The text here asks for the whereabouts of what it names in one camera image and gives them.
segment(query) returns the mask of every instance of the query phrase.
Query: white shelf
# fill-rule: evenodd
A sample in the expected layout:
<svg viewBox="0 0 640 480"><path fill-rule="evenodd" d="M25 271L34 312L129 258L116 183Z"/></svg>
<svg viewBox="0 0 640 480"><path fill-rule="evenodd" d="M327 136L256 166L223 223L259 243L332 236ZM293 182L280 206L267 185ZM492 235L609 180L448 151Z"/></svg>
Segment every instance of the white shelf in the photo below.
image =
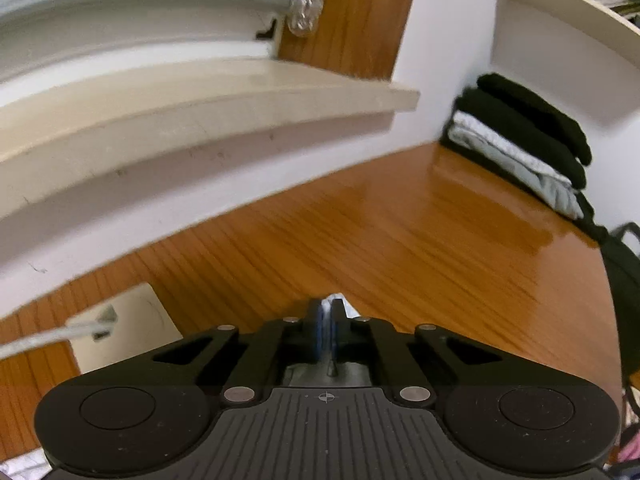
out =
<svg viewBox="0 0 640 480"><path fill-rule="evenodd" d="M414 110L419 92L271 59L137 68L0 108L0 218L136 162L287 124Z"/></svg>
<svg viewBox="0 0 640 480"><path fill-rule="evenodd" d="M514 0L547 12L640 68L640 29L594 0Z"/></svg>

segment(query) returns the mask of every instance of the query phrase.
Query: black bag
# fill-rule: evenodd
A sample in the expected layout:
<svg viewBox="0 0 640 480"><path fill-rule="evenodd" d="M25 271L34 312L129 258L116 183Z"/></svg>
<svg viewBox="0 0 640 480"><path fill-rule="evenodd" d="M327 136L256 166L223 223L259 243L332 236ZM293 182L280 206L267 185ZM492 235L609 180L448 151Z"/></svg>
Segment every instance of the black bag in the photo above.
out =
<svg viewBox="0 0 640 480"><path fill-rule="evenodd" d="M600 248L616 311L624 377L640 369L640 259L622 241L628 232L640 240L640 227L629 223L613 231Z"/></svg>

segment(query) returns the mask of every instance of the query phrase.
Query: wooden table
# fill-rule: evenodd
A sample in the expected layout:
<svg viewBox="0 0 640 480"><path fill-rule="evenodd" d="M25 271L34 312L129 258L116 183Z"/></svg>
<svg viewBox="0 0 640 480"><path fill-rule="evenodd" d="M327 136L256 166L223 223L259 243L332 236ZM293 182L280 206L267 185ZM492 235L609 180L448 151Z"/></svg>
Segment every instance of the wooden table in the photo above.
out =
<svg viewBox="0 0 640 480"><path fill-rule="evenodd" d="M571 224L437 145L244 206L91 272L0 323L0 341L63 324L149 282L184 334L243 331L343 292L366 316L465 336L599 384L620 358L600 252ZM68 347L0 362L0 459L35 448L40 397L77 373Z"/></svg>

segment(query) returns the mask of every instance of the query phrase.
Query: silver screw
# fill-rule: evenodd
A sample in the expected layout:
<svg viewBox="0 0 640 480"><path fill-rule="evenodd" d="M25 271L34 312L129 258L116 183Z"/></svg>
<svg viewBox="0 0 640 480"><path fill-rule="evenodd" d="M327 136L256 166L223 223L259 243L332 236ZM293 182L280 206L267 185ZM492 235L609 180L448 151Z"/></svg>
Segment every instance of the silver screw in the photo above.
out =
<svg viewBox="0 0 640 480"><path fill-rule="evenodd" d="M400 397L411 402L422 402L431 397L431 392L421 386L407 386L400 390Z"/></svg>
<svg viewBox="0 0 640 480"><path fill-rule="evenodd" d="M233 386L225 391L225 399L229 402L249 402L255 397L255 392L247 386Z"/></svg>

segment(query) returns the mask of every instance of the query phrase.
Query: white wall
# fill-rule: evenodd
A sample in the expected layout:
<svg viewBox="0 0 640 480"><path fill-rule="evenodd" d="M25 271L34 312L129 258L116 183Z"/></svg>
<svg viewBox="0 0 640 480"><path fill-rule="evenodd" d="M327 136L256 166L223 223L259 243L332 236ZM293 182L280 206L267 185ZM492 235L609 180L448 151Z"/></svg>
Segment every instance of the white wall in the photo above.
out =
<svg viewBox="0 0 640 480"><path fill-rule="evenodd" d="M394 80L418 110L227 139L97 178L0 222L0 315L190 224L440 135L485 72L495 0L414 0Z"/></svg>
<svg viewBox="0 0 640 480"><path fill-rule="evenodd" d="M585 195L608 228L640 222L640 71L548 14L501 6L492 64L575 118L593 163Z"/></svg>

